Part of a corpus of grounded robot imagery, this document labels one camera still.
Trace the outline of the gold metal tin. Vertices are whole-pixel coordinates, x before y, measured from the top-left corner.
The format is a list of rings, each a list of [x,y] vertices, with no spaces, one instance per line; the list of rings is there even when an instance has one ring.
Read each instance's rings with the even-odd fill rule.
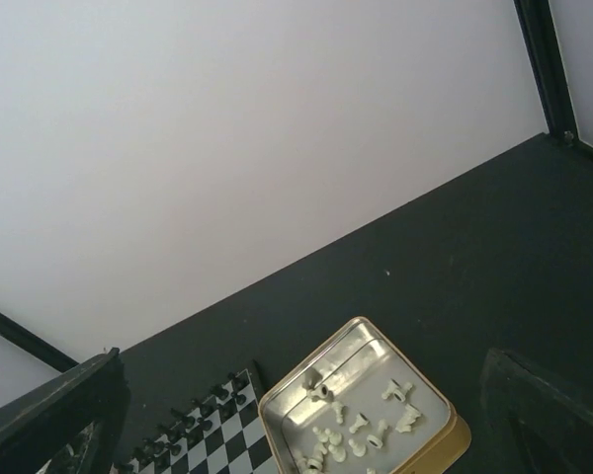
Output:
[[[281,473],[443,473],[471,443],[454,405],[365,317],[275,384],[259,415]]]

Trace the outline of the black frame post left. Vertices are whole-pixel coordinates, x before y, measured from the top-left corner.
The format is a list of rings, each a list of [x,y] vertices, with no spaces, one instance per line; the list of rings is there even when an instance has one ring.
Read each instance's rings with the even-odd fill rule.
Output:
[[[1,312],[0,337],[59,372],[66,372],[78,365],[72,357]]]

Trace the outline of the black frame post right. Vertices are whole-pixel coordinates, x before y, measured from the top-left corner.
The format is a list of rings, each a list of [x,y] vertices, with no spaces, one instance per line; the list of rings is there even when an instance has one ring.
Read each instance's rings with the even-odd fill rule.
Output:
[[[564,146],[578,142],[559,42],[547,0],[514,0],[549,133]]]

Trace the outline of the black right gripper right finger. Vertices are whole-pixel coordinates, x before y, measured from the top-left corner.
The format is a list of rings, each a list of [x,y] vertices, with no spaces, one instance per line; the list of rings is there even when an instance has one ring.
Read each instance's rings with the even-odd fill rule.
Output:
[[[480,404],[502,473],[593,473],[593,395],[511,351],[486,354]]]

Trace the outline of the black white chessboard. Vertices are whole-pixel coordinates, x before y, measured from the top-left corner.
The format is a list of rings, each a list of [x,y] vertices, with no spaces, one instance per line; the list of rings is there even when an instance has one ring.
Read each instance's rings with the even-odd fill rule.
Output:
[[[258,415],[264,394],[257,364],[229,373],[220,387],[187,411],[174,410],[174,422],[159,425],[157,436],[113,473],[276,473]]]

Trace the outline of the black frame post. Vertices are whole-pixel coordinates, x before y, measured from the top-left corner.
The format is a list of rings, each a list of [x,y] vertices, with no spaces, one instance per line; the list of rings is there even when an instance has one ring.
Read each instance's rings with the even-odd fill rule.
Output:
[[[549,133],[564,146],[578,142],[559,42],[547,0],[514,0]]]
[[[72,357],[1,312],[0,337],[59,372],[66,372],[78,365]]]

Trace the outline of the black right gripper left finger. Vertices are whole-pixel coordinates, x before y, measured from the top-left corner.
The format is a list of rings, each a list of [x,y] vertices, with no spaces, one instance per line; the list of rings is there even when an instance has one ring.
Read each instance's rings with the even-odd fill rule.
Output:
[[[127,415],[120,350],[95,355],[0,408],[0,473],[108,473]]]

